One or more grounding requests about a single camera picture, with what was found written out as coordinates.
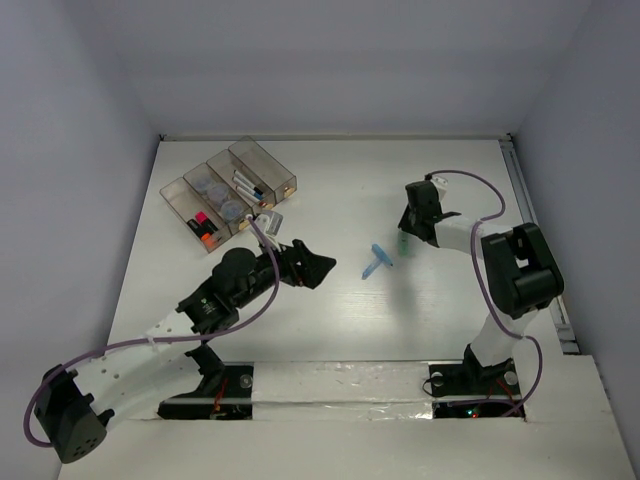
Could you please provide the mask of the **red-capped white marker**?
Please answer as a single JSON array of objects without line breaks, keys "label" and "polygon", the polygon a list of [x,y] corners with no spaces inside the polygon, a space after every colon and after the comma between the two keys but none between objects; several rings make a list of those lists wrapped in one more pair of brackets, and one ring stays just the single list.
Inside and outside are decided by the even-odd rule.
[{"label": "red-capped white marker", "polygon": [[236,189],[235,185],[234,185],[234,189],[236,190],[236,192],[237,192],[238,194],[240,194],[241,196],[243,196],[243,197],[244,197],[246,200],[248,200],[250,203],[257,204],[259,207],[265,207],[265,206],[266,206],[266,202],[265,202],[263,199],[262,199],[261,201],[258,201],[258,200],[255,200],[255,199],[249,198],[249,197],[247,197],[246,195],[244,195],[242,192],[238,191],[238,190]]}]

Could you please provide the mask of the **blue-capped white marker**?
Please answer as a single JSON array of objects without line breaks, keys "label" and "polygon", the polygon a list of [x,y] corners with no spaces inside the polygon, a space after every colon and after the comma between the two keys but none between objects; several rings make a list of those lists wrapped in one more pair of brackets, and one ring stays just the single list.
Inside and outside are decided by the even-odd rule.
[{"label": "blue-capped white marker", "polygon": [[249,190],[252,190],[257,196],[262,197],[264,195],[264,192],[249,180],[240,170],[234,171],[233,178],[236,183],[242,183]]}]

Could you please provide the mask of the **clear jar of paperclips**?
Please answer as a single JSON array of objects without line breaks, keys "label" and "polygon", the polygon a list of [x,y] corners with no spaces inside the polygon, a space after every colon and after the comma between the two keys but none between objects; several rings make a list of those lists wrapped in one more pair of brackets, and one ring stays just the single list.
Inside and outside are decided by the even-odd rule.
[{"label": "clear jar of paperclips", "polygon": [[237,200],[228,200],[220,207],[220,215],[227,222],[234,221],[243,212],[244,206]]}]

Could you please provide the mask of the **orange highlighter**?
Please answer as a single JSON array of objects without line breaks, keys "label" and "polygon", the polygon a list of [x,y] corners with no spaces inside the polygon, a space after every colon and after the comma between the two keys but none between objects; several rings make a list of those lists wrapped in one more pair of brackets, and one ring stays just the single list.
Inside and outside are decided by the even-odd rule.
[{"label": "orange highlighter", "polygon": [[195,219],[187,221],[187,226],[196,235],[200,242],[204,245],[208,252],[214,250],[217,246],[216,233],[213,235],[206,232]]}]

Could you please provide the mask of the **pink highlighter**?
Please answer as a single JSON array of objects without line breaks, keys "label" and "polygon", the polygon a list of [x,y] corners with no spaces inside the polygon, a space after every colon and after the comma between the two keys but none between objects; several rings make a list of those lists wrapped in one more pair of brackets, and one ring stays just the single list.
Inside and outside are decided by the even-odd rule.
[{"label": "pink highlighter", "polygon": [[211,235],[218,231],[218,227],[203,211],[200,211],[196,214],[195,220],[206,232]]}]

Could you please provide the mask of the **black-capped white marker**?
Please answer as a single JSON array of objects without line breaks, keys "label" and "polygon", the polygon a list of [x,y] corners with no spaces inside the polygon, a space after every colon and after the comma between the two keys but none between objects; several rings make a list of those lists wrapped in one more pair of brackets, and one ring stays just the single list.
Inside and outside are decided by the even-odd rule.
[{"label": "black-capped white marker", "polygon": [[232,178],[232,181],[235,184],[236,189],[242,192],[247,197],[258,200],[258,201],[262,200],[262,197],[256,191],[254,191],[248,185],[243,183],[238,177],[234,176]]}]

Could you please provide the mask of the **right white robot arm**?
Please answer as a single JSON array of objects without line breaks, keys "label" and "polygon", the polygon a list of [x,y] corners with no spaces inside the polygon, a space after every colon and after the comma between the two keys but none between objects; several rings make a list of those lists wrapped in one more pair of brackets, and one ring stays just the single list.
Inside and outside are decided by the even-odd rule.
[{"label": "right white robot arm", "polygon": [[406,185],[405,191],[400,230],[471,258],[489,313],[462,362],[447,367],[441,386],[459,381],[482,392],[506,372],[514,346],[537,314],[563,293],[564,279],[536,224],[500,226],[444,212],[445,189],[433,176]]}]

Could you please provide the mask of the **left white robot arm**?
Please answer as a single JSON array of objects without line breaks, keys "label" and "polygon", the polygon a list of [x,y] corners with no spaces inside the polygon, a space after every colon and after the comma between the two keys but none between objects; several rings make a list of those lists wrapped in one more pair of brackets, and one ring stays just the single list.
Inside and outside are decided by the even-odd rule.
[{"label": "left white robot arm", "polygon": [[192,294],[142,336],[47,371],[25,417],[37,419],[47,437],[45,447],[62,463],[76,462],[120,420],[150,404],[181,359],[193,362],[186,381],[195,392],[215,392],[224,365],[209,341],[239,330],[240,309],[263,293],[275,294],[281,284],[314,289],[336,264],[301,240],[263,247],[260,254],[232,248]]}]

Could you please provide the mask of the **clear four-compartment organizer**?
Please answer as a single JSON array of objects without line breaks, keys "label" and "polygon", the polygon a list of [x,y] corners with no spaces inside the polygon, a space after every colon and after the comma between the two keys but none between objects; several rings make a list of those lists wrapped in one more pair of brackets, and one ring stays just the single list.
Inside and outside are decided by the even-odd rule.
[{"label": "clear four-compartment organizer", "polygon": [[297,191],[297,177],[245,136],[160,189],[182,224],[211,253]]}]

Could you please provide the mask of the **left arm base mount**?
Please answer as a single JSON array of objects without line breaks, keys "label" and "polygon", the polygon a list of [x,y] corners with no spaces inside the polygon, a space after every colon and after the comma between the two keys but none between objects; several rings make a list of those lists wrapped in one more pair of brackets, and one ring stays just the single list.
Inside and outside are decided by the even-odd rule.
[{"label": "left arm base mount", "polygon": [[198,366],[200,382],[186,393],[162,401],[163,420],[251,420],[254,365],[225,365],[214,350],[202,344],[185,356]]}]

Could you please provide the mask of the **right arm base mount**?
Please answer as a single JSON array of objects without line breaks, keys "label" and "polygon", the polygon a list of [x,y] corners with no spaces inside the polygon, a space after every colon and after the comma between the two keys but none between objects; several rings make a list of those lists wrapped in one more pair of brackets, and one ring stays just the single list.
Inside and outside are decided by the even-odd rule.
[{"label": "right arm base mount", "polygon": [[436,418],[525,416],[513,359],[484,366],[470,345],[459,361],[431,364],[421,388],[435,400]]}]

